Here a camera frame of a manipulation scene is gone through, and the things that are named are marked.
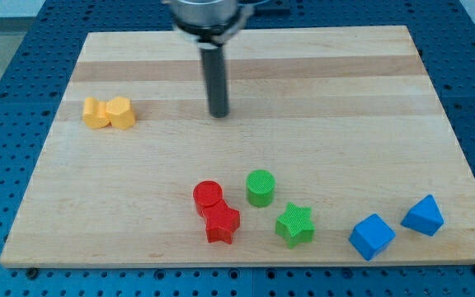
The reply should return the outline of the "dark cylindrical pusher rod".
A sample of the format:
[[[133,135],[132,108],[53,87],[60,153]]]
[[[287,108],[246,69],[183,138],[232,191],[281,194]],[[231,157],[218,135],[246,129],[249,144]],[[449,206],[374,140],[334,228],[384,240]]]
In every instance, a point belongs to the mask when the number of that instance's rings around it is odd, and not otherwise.
[[[224,118],[229,113],[227,71],[223,47],[200,49],[209,113]]]

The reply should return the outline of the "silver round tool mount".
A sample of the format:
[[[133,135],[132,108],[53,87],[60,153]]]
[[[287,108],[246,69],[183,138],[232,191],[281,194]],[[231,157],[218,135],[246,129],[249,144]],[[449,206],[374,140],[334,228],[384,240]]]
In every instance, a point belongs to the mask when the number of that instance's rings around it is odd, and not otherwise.
[[[170,0],[175,30],[197,44],[224,45],[254,14],[252,4],[238,0]]]

